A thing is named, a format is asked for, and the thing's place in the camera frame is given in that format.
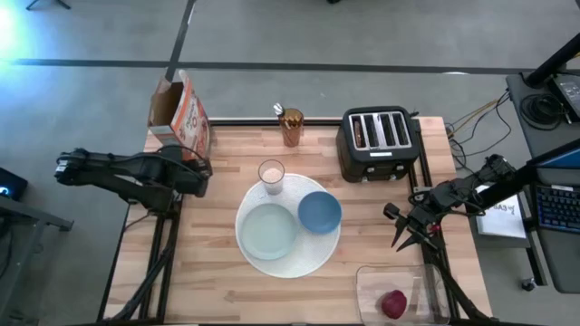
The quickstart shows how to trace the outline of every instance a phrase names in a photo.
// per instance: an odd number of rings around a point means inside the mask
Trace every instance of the concrete floor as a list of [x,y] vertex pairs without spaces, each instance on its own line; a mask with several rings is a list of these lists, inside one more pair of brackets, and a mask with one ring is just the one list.
[[[71,11],[41,0],[31,12],[25,1],[0,3],[0,58],[49,65],[0,62],[0,166],[29,180],[25,203],[75,220],[68,235],[46,235],[26,275],[30,283],[17,298],[17,308],[42,325],[94,321],[127,209],[104,190],[58,185],[54,159],[75,147],[119,154],[142,149],[150,94],[164,73],[150,65],[169,65],[187,0],[68,3]],[[179,59],[534,68],[578,31],[574,0],[343,0],[334,6],[324,0],[198,0]],[[87,66],[107,64],[89,60],[138,61],[132,64],[140,67]],[[580,60],[570,66],[580,67]],[[506,88],[505,76],[496,74],[189,73],[212,117],[270,116],[272,103],[280,101],[316,117],[386,104],[454,121]],[[469,158],[471,168],[490,153],[516,167],[529,158],[511,104],[501,112],[512,134]],[[484,149],[504,132],[490,115],[466,151]],[[517,281],[531,275],[525,251],[476,240],[496,317],[577,324],[580,295],[557,293],[551,285],[522,292]]]

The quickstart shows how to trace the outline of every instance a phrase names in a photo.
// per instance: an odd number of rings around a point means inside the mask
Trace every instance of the blue keyboard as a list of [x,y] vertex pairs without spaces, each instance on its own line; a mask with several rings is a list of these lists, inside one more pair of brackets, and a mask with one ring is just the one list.
[[541,226],[580,233],[580,192],[536,187]]

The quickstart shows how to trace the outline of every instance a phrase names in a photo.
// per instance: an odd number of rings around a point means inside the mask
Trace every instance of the red apple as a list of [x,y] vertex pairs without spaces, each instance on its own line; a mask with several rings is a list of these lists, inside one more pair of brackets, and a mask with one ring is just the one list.
[[381,299],[381,310],[391,319],[399,319],[406,308],[407,297],[399,290],[388,292]]

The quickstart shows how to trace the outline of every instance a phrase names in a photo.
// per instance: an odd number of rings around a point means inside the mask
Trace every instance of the bowl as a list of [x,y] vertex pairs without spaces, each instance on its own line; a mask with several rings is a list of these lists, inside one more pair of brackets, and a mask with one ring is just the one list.
[[255,258],[282,258],[294,248],[298,223],[286,208],[262,204],[247,213],[242,223],[240,243]]
[[325,191],[314,191],[306,195],[298,205],[300,223],[316,234],[331,233],[341,224],[342,217],[341,204]]

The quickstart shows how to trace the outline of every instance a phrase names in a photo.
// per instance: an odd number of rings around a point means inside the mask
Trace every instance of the paper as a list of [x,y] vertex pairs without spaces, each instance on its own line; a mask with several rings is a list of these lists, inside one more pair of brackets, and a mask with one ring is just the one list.
[[[488,186],[479,186],[478,192]],[[486,210],[485,216],[477,216],[478,231],[481,235],[499,235],[526,238],[526,230],[519,211],[519,201],[514,195]]]

